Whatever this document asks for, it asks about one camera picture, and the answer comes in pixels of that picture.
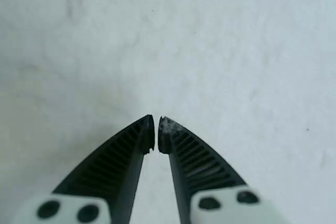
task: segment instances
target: ribbed grip texture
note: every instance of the ribbed grip texture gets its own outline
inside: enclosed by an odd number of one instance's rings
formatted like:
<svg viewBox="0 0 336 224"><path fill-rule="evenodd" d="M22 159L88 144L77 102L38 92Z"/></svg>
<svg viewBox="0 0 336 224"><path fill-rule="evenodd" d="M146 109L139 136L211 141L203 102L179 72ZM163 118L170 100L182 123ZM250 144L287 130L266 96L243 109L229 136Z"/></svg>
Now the ribbed grip texture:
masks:
<svg viewBox="0 0 336 224"><path fill-rule="evenodd" d="M169 118L160 119L159 150L170 157L182 224L190 223L190 200L196 192L246 184L209 145Z"/></svg>
<svg viewBox="0 0 336 224"><path fill-rule="evenodd" d="M133 205L143 156L150 148L154 149L154 123L147 115L97 148L53 193L103 198L112 217L118 215L116 209L122 209L116 223L127 223L124 216L130 215L131 208L125 206Z"/></svg>

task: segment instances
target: black hole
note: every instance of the black hole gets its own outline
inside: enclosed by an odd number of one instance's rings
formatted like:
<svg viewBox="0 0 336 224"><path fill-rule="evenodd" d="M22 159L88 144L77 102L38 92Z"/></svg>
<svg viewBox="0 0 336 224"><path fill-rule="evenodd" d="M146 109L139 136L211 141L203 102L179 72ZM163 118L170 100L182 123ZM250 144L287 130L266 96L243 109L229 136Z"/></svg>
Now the black hole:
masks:
<svg viewBox="0 0 336 224"><path fill-rule="evenodd" d="M237 200L239 203L245 203L245 204L255 204L259 202L258 197L251 193L250 191L241 191L237 195Z"/></svg>
<svg viewBox="0 0 336 224"><path fill-rule="evenodd" d="M56 200L50 200L41 205L37 210L37 216L41 219L48 219L57 214L60 203Z"/></svg>
<svg viewBox="0 0 336 224"><path fill-rule="evenodd" d="M94 221L99 214L99 208L95 205L87 205L82 207L78 214L77 214L77 219L81 223L89 223Z"/></svg>
<svg viewBox="0 0 336 224"><path fill-rule="evenodd" d="M202 198L198 206L206 210L215 210L220 208L220 203L213 197Z"/></svg>

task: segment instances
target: white surface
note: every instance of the white surface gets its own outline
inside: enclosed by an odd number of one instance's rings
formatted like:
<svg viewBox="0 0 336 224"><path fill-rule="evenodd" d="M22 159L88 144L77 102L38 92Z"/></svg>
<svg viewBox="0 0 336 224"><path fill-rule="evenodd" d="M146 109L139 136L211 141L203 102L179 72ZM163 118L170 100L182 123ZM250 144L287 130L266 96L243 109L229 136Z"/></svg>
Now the white surface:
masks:
<svg viewBox="0 0 336 224"><path fill-rule="evenodd" d="M59 209L50 218L41 219L36 214L39 207L48 201L59 202ZM94 205L98 207L98 215L91 224L111 224L110 210L107 202L95 197L79 197L65 195L39 195L27 199L18 209L14 221L11 224L81 224L78 220L78 212L85 206Z"/></svg>
<svg viewBox="0 0 336 224"><path fill-rule="evenodd" d="M291 222L336 222L336 0L0 0L0 222L147 113ZM178 223L167 156L132 224Z"/></svg>
<svg viewBox="0 0 336 224"><path fill-rule="evenodd" d="M259 202L239 203L238 193L246 190L253 192ZM211 210L200 208L199 203L202 198L208 197L216 199L221 207ZM200 191L192 197L190 220L192 224L288 224L269 200L264 199L259 192L248 186Z"/></svg>

